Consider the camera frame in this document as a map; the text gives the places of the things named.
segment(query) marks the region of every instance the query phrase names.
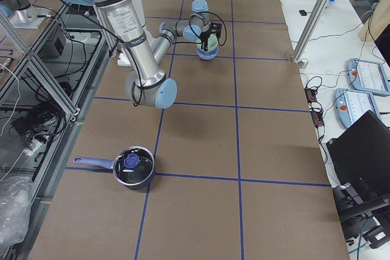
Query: table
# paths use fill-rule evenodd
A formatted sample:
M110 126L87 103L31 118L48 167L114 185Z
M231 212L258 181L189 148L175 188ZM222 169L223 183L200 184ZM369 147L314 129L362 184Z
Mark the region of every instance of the table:
M286 23L289 29L289 35L292 45L295 46L298 41L303 28L309 16L301 16L299 10L304 9L311 12L316 0L280 0L282 3L283 13L286 18ZM311 39L315 39L324 35L341 35L344 32L352 30L342 36L320 38L308 43L302 58L309 59L309 65L306 69L301 69L302 82L306 85L307 78L319 76L323 79L322 84L327 86L335 86L337 88L347 88L350 80L346 72L347 60L350 58L361 58L362 60L372 60L385 62L381 59L381 54L375 48L375 44L363 42L359 39L358 33L363 27L361 20L355 13L349 0L336 0L329 2L323 15L320 18L318 25ZM387 76L390 76L390 68L384 64ZM310 83L310 86L319 85L319 79ZM318 92L317 99L322 104L323 108L329 110L324 118L325 122L325 136L323 145L332 138L339 137L345 128L341 125L336 110L332 106L334 101L335 88L321 88ZM390 97L375 96L380 112L390 111ZM382 115L382 121L390 126L390 115ZM324 129L320 129L320 135L323 134ZM335 174L331 160L327 163L327 173L332 186L339 184ZM390 245L386 244L379 249L371 250L370 248L363 248L360 253L361 260L379 260L387 259L390 253ZM356 253L350 255L351 259L356 259Z
M228 42L164 57L171 108L134 108L110 62L29 259L348 259L279 0L207 1ZM143 0L148 29L191 2ZM131 145L156 157L142 191L71 161Z

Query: white table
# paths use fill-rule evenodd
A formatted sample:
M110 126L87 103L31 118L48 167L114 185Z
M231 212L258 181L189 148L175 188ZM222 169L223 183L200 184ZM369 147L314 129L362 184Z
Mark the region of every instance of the white table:
M307 16L301 16L299 10L306 10L311 12L316 0L280 0L282 3L283 13L285 15L286 23L288 25L289 35L293 47L296 45L296 41L303 31L307 20L309 19L309 13ZM346 70L347 60L350 58L359 58L362 60L372 60L384 62L372 54L372 50L375 47L374 43L363 42L359 39L358 32L363 27L361 20L355 13L349 0L336 0L335 2L329 2L327 8L323 12L320 21L318 22L311 39L315 39L324 35L340 35L348 30L355 30L346 33L340 37L327 37L313 40L308 43L302 57L309 59L309 64L305 69L301 69L300 72L305 74L309 79L314 76L321 76L323 85L334 86L336 85L339 73ZM375 55L382 57L378 49L374 49ZM390 77L390 69L387 64L384 64L385 71L388 77ZM302 83L306 85L307 77L302 75ZM319 85L319 79L313 80L309 86ZM340 74L337 83L337 88L347 88L350 80L346 72ZM331 107L334 101L335 88L320 88L317 94L317 100L322 104L326 110ZM390 111L390 97L378 97L375 96L380 112ZM390 126L390 115L382 115L382 121ZM345 129L340 123L336 110L331 107L324 118L325 122L325 137L323 144L329 141L331 138L339 137ZM323 134L324 129L319 129L319 134ZM332 186L338 184L338 180L332 165L332 162L328 161L327 172L330 183ZM357 244L349 247L352 251ZM368 247L364 247L360 250L360 260L387 260L390 255L390 244L387 243L379 249L373 250ZM351 259L356 259L356 252L350 254Z

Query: small black object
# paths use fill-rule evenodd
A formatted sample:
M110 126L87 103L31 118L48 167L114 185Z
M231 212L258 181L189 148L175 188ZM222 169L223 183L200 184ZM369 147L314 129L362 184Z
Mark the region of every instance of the small black object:
M60 82L59 85L62 87L65 94L70 97L73 92L71 85L68 82Z
M315 90L312 90L311 88L305 88L305 95L306 95L307 102L309 104L317 102Z
M316 110L311 110L310 114L311 114L311 118L313 120L313 124L316 128L325 126L324 120L322 118L322 113L320 113Z
M370 242L370 248L376 249L389 241L389 235L383 226L379 225L363 235L364 239Z
M16 132L19 133L19 135L23 135L30 130L30 125L25 117L20 117L15 121L12 121L11 124L13 128L15 128Z

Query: robotic arm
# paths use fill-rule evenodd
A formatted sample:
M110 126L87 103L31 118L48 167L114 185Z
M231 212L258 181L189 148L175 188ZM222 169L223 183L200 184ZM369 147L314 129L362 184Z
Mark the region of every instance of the robotic arm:
M158 64L177 37L201 43L198 52L208 52L210 58L218 48L209 48L208 39L212 33L221 34L221 25L213 24L205 13L208 10L204 0L193 3L193 14L189 20L170 21L161 24L160 34L152 43L138 19L133 0L64 0L74 4L94 6L101 23L106 24L118 36L133 71L126 81L126 94L135 105L169 108L176 99L177 85Z
M15 12L24 24L35 21L38 16L29 0L0 0L0 12L6 17L11 17Z

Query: white cable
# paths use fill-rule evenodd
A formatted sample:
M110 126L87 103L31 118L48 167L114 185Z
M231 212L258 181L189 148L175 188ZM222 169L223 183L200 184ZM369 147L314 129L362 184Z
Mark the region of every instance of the white cable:
M22 154L23 154L23 152L20 153L20 155L18 156L18 158L16 159L16 161L14 162L14 164L12 165L12 167L8 170L8 172L7 172L4 176L2 176L2 178L0 179L0 182L3 181L4 178L5 178L6 176L8 176L9 173L11 173L11 170L15 167L16 163L18 162L18 160L22 157Z
M8 118L8 120L5 122L5 124L2 126L1 133L0 133L0 137L1 137L3 135L3 133L4 133L4 128L10 122L10 120L12 119L13 114L15 113L16 105L18 104L21 95L20 95L20 81L19 81L18 77L11 70L6 68L5 66L0 65L0 68L5 69L9 73L11 73L11 75L16 79L16 82L18 83L18 94L19 94L18 99L16 100L15 105L13 106L13 110L12 110L11 116Z

